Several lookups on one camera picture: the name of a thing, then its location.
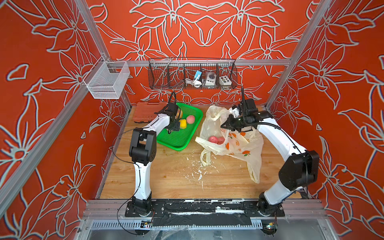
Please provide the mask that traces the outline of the white orange-print plastic bag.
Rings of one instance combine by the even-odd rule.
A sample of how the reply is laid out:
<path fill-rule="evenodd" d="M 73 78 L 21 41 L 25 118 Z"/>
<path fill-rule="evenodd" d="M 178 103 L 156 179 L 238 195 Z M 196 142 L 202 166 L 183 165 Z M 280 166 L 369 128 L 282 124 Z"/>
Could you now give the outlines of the white orange-print plastic bag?
<path fill-rule="evenodd" d="M 258 130 L 244 133 L 221 129 L 221 124 L 229 115 L 230 111 L 226 108 L 217 106 L 208 108 L 200 135 L 195 138 L 195 141 L 204 148 L 200 161 L 203 166 L 210 165 L 211 154 L 245 161 L 251 180 L 258 184 L 262 167 L 263 136 Z M 224 137 L 226 141 L 222 145 L 214 144 L 208 141 L 210 136 Z"/>

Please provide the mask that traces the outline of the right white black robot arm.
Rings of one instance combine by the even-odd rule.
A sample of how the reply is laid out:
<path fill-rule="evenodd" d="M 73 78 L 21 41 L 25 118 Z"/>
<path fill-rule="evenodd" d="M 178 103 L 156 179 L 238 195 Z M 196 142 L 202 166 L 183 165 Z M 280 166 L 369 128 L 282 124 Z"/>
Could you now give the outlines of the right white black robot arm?
<path fill-rule="evenodd" d="M 241 94 L 240 103 L 230 109 L 221 128 L 239 133 L 258 130 L 267 137 L 284 160 L 277 182 L 259 196 L 257 209 L 262 216 L 268 217 L 295 191 L 306 190 L 317 181 L 320 157 L 316 151 L 307 150 L 290 137 L 270 112 L 258 110 L 254 100 L 246 99 L 244 92 Z"/>

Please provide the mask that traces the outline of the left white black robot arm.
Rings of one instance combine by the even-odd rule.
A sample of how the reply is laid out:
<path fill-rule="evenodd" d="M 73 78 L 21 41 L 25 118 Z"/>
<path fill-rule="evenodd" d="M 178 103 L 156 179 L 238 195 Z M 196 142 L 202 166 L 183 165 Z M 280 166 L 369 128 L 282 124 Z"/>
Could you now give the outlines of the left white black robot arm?
<path fill-rule="evenodd" d="M 167 130 L 168 134 L 180 130 L 181 110 L 175 92 L 171 93 L 167 105 L 155 115 L 148 125 L 133 130 L 129 148 L 135 168 L 135 191 L 130 209 L 140 216 L 147 216 L 152 211 L 150 175 L 151 164 L 157 153 L 157 136 L 163 130 Z"/>

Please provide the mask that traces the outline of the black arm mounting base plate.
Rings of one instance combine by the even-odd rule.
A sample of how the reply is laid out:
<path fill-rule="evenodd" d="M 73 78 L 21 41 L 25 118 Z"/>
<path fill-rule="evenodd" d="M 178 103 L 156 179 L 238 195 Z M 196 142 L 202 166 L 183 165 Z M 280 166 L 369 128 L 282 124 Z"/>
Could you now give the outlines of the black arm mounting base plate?
<path fill-rule="evenodd" d="M 155 227 L 251 227 L 261 229 L 264 221 L 284 217 L 281 205 L 263 216 L 258 200 L 241 199 L 154 199 L 149 212 L 140 210 L 130 201 L 125 217 L 149 218 Z"/>

